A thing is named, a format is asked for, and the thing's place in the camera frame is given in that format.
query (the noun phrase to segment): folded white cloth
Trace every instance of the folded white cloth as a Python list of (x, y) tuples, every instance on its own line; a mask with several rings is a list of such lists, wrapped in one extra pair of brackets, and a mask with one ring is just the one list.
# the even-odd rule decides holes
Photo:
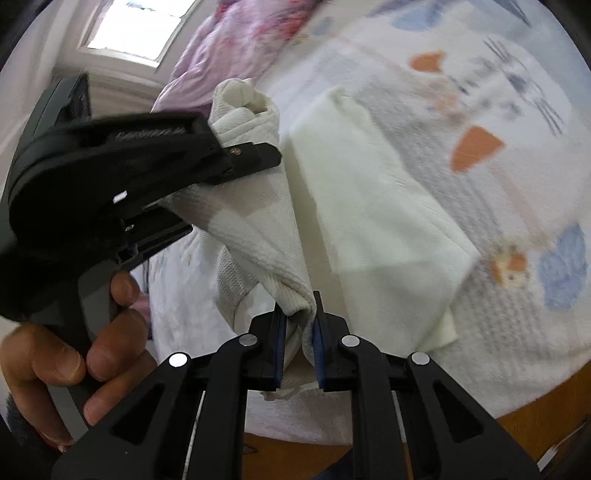
[(300, 115), (281, 149), (325, 310), (384, 352), (453, 342), (448, 307), (479, 253), (406, 172), (369, 112), (332, 89)]
[[(231, 79), (217, 87), (210, 124), (225, 147), (279, 143), (277, 108), (248, 80)], [(316, 314), (316, 304), (283, 164), (218, 186), (193, 185), (163, 204), (201, 230), (192, 241), (208, 242), (207, 260), (216, 264), (210, 294), (235, 332), (248, 330), (251, 317), (237, 318), (236, 312), (258, 283), (293, 316), (285, 346), (289, 363), (300, 348), (303, 329)]]

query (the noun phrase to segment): cartoon animal print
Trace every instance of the cartoon animal print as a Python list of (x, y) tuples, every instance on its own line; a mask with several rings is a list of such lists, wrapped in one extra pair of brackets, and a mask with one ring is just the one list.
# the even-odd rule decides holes
[[(493, 158), (507, 145), (540, 147), (563, 134), (570, 114), (564, 92), (525, 50), (512, 46), (511, 53), (496, 37), (474, 37), (472, 43), (470, 38), (456, 54), (455, 49), (428, 51), (408, 61), (422, 73), (408, 84), (426, 101), (430, 119), (463, 129), (450, 158), (456, 173)], [(533, 66), (536, 79), (524, 62)]]
[(488, 38), (484, 43), (498, 57), (500, 61), (499, 68), (521, 99), (527, 105), (538, 109), (553, 135), (562, 134), (561, 125), (564, 124), (563, 120), (556, 113), (556, 110), (550, 106), (544, 91), (531, 77), (525, 65), (517, 57), (509, 53), (503, 42)]
[(538, 276), (549, 310), (566, 312), (575, 305), (587, 279), (585, 235), (578, 223), (558, 236), (554, 250), (540, 257)]
[(490, 268), (495, 283), (505, 288), (523, 288), (530, 280), (527, 257), (515, 245), (500, 247)]
[[(490, 0), (468, 0), (476, 8), (491, 14)], [(492, 0), (506, 11), (519, 18), (528, 27), (531, 26), (526, 14), (523, 12), (517, 0)], [(457, 0), (388, 0), (375, 8), (368, 16), (380, 17), (392, 12), (398, 13), (400, 10), (406, 10), (410, 5), (415, 8), (410, 11), (402, 12), (396, 15), (392, 21), (392, 26), (401, 30), (430, 30), (441, 24), (445, 9), (456, 3)]]

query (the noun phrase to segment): human hand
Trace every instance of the human hand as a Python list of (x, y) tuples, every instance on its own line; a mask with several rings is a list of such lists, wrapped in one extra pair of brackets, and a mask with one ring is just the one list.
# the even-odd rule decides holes
[[(131, 275), (115, 274), (111, 295), (118, 305), (132, 306), (139, 294)], [(99, 334), (85, 361), (45, 327), (24, 323), (4, 339), (0, 365), (22, 416), (50, 443), (64, 447), (72, 443), (72, 437), (46, 385), (76, 385), (87, 370), (105, 382), (84, 406), (86, 421), (94, 425), (156, 368), (156, 361), (145, 349), (147, 339), (144, 317), (126, 309)]]

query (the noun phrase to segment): floral pink fabric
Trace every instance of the floral pink fabric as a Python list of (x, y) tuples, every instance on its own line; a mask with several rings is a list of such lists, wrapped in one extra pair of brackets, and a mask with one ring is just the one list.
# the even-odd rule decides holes
[(154, 111), (208, 115), (215, 87), (228, 78), (260, 78), (322, 1), (221, 0), (197, 29)]

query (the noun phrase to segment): white wall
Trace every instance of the white wall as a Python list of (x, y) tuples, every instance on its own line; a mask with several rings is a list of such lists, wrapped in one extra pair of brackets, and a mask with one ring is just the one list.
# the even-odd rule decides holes
[(54, 0), (37, 17), (0, 73), (0, 184), (29, 115), (51, 82), (67, 26), (80, 0)]

